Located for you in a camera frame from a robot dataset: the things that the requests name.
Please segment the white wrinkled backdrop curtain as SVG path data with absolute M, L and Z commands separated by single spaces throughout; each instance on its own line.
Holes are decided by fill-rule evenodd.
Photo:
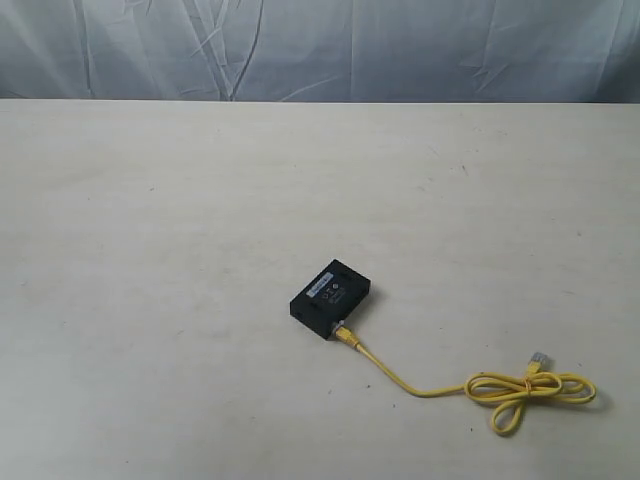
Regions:
M 635 1 L 5 1 L 5 98 L 639 99 Z

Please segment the black network adapter box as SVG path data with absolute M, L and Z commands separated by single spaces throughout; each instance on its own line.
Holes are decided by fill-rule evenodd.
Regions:
M 290 315 L 324 340 L 369 294 L 371 281 L 333 259 L 289 303 Z

